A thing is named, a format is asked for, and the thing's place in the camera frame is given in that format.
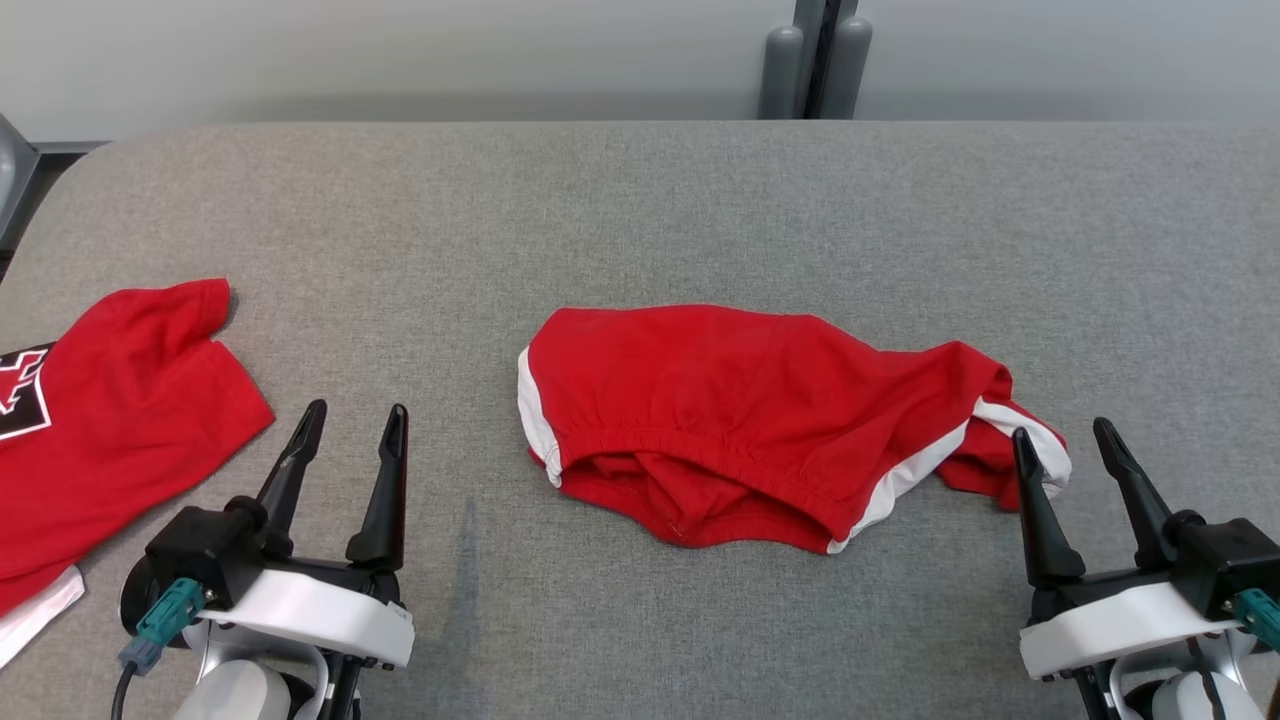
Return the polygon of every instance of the red t-shirt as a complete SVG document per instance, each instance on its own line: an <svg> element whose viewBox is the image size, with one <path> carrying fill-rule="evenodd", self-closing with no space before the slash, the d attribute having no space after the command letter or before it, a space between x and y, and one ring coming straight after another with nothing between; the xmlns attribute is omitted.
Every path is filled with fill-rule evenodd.
<svg viewBox="0 0 1280 720"><path fill-rule="evenodd" d="M229 304L220 278L125 290L0 355L0 616L274 420L210 340Z"/></svg>

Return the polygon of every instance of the robotic arm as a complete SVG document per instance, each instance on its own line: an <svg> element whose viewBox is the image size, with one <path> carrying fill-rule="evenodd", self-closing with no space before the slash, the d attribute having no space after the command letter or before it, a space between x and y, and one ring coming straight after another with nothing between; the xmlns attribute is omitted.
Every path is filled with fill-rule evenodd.
<svg viewBox="0 0 1280 720"><path fill-rule="evenodd" d="M1239 660L1280 644L1271 601L1280 547L1243 518L1210 525L1190 510L1170 512L1111 421L1094 420L1093 434L1138 539L1132 570L1085 574L1041 487L1030 438L1014 433L1036 588L1020 643L1027 671L1074 679L1091 720L1262 720ZM1174 674L1123 692L1125 676L1149 670ZM1274 698L1270 717L1277 712Z"/></svg>
<svg viewBox="0 0 1280 720"><path fill-rule="evenodd" d="M392 407L364 524L346 561L328 561L294 557L289 538L325 413L323 400L307 406L257 497L234 497L221 511L184 507L147 544L120 592L120 620L138 637L122 653L113 717L129 678L159 657L160 647L154 655L137 647L155 637L152 616L173 597L186 626L169 647L202 653L175 720L358 720L360 671L408 662L413 618L396 579L404 562L408 414ZM279 673L269 660L301 662L310 678Z"/></svg>

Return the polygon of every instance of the gray post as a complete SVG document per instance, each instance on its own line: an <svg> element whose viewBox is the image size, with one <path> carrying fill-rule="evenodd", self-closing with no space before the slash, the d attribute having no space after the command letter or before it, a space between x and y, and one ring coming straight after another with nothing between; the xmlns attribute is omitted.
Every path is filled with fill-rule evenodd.
<svg viewBox="0 0 1280 720"><path fill-rule="evenodd" d="M0 238L36 169L36 150L0 115ZM12 250L0 247L0 250Z"/></svg>
<svg viewBox="0 0 1280 720"><path fill-rule="evenodd" d="M854 117L858 88L863 83L867 53L872 46L872 23L863 18L849 18L836 26L831 37L831 61L827 64L827 82L822 88L818 117L849 120Z"/></svg>
<svg viewBox="0 0 1280 720"><path fill-rule="evenodd" d="M786 26L773 28L764 41L764 74L760 78L760 106L755 117L762 120L794 118L796 92L800 86L800 59L804 33Z"/></svg>

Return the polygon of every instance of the gray cylinder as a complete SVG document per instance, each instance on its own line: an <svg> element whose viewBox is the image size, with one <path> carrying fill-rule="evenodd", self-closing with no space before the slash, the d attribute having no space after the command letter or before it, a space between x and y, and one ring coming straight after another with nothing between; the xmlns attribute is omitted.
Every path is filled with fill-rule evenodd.
<svg viewBox="0 0 1280 720"><path fill-rule="evenodd" d="M800 83L800 60L804 33L792 26L773 28L764 41L764 74L760 77L760 106L755 117L762 120L794 118L796 91Z"/></svg>
<svg viewBox="0 0 1280 720"><path fill-rule="evenodd" d="M836 26L831 36L831 59L827 64L827 82L822 88L819 118L852 119L870 47L872 23L867 19L849 18Z"/></svg>

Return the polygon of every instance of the teal connector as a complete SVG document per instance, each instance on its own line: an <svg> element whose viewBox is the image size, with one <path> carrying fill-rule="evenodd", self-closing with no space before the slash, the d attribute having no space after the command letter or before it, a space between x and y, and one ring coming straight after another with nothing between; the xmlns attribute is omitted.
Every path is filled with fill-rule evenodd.
<svg viewBox="0 0 1280 720"><path fill-rule="evenodd" d="M191 578L178 578L138 623L138 635L116 656L120 667L129 662L140 676L160 661L160 652L205 609L205 589Z"/></svg>
<svg viewBox="0 0 1280 720"><path fill-rule="evenodd" d="M1271 650L1280 651L1280 605L1267 593L1249 588L1235 596L1235 619Z"/></svg>

